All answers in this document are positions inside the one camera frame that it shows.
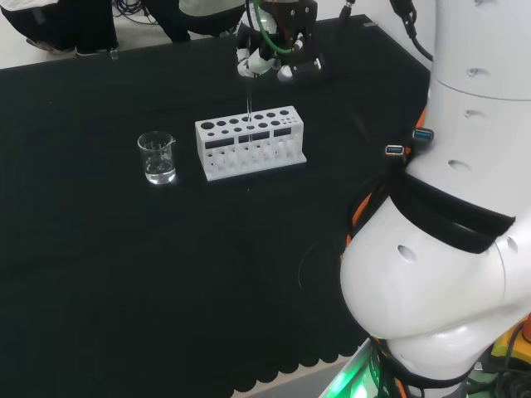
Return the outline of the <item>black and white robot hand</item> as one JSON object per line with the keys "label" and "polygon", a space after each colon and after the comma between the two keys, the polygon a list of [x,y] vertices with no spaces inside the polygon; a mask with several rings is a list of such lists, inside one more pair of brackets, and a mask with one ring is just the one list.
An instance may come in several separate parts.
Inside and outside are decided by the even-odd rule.
{"label": "black and white robot hand", "polygon": [[246,1],[236,28],[238,74],[257,78],[276,70],[278,80],[290,82],[320,72],[317,14],[315,1]]}

